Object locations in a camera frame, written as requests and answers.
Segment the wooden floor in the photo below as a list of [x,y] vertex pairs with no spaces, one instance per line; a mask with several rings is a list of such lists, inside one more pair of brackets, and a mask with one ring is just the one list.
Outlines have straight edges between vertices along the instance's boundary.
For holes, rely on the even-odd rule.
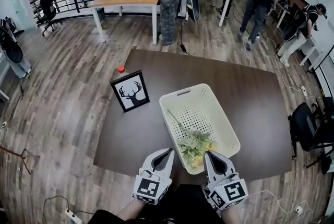
[[[245,1],[234,1],[230,18],[222,28],[218,27],[218,13],[212,8],[212,1],[200,2],[200,22],[183,25],[183,44],[189,54],[248,65],[244,47],[237,38]],[[268,26],[261,39],[266,41],[270,37],[279,42],[275,24],[269,20]],[[172,46],[152,45],[151,17],[144,16],[109,16],[103,27],[108,37],[106,43],[99,42],[92,17],[66,20],[45,38],[39,30],[25,32],[19,38],[32,64],[32,73],[21,81],[11,71],[6,76],[2,89],[11,100],[2,111],[0,121],[7,121],[8,126],[0,139],[12,150],[21,152],[27,148],[41,158],[28,161],[34,170],[30,176],[18,158],[13,157],[10,162],[4,153],[0,154],[0,200],[13,224],[67,223],[67,204],[62,198],[46,202],[46,221],[43,220],[43,202],[55,195],[66,197],[72,211],[105,209],[117,213],[130,200],[134,178],[93,165],[112,96],[109,79],[114,69],[125,62],[131,48],[180,53],[180,35],[178,43]],[[271,41],[258,40],[249,57],[252,67],[277,75],[287,116],[303,101],[309,105],[314,101],[305,100],[301,92],[284,86]],[[299,67],[300,60],[299,54],[292,55],[289,72],[298,85],[304,85],[307,93],[314,95],[316,80],[305,72],[306,67]],[[283,66],[278,65],[285,82],[293,86]],[[25,90],[22,100],[19,84]],[[319,151],[305,153],[300,147],[298,150],[291,172],[248,182],[248,192],[269,190],[286,211],[307,201],[315,221],[325,209],[331,175],[321,174],[319,165],[305,169]],[[253,195],[239,209],[244,223],[286,223],[294,216],[284,214],[268,193]],[[78,215],[84,221],[90,219],[87,214]],[[295,216],[289,223],[309,223],[311,217],[308,210],[304,219],[297,221]]]

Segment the deer antler picture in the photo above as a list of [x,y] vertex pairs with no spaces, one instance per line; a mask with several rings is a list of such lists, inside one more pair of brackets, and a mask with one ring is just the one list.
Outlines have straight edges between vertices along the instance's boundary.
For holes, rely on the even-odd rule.
[[134,81],[134,82],[135,82],[135,85],[137,86],[137,90],[136,91],[133,90],[132,95],[129,95],[129,93],[127,93],[127,95],[124,95],[123,87],[120,88],[119,92],[120,92],[120,95],[121,95],[122,98],[126,98],[127,100],[131,100],[133,105],[137,105],[141,101],[141,100],[137,100],[137,98],[136,98],[136,94],[141,91],[141,85],[137,81]]
[[124,112],[150,101],[141,71],[110,82]]

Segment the red bottle cap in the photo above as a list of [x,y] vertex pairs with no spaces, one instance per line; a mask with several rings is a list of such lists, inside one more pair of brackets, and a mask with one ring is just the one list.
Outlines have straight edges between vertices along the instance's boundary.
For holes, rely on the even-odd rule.
[[124,67],[124,65],[121,64],[121,65],[117,68],[117,71],[118,71],[120,74],[124,73],[124,72],[125,72],[125,67]]

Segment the bottle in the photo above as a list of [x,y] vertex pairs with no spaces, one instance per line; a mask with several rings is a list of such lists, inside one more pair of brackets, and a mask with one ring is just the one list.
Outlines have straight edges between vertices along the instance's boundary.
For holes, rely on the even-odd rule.
[[121,64],[119,67],[117,67],[117,71],[118,71],[118,77],[117,78],[121,78],[124,76],[127,76],[129,73],[126,72],[125,67],[123,64]]

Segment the electrical outlet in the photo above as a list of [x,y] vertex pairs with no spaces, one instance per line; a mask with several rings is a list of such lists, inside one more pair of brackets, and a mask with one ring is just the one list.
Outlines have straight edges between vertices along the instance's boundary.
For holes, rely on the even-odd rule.
[[307,92],[304,86],[301,87],[303,95],[307,98]]
[[303,209],[301,206],[297,206],[296,209],[295,209],[295,212],[300,215],[302,212],[303,212]]
[[74,215],[73,212],[71,210],[65,210],[65,214],[71,219],[73,220],[76,224],[84,224],[84,222],[77,217],[77,215]]

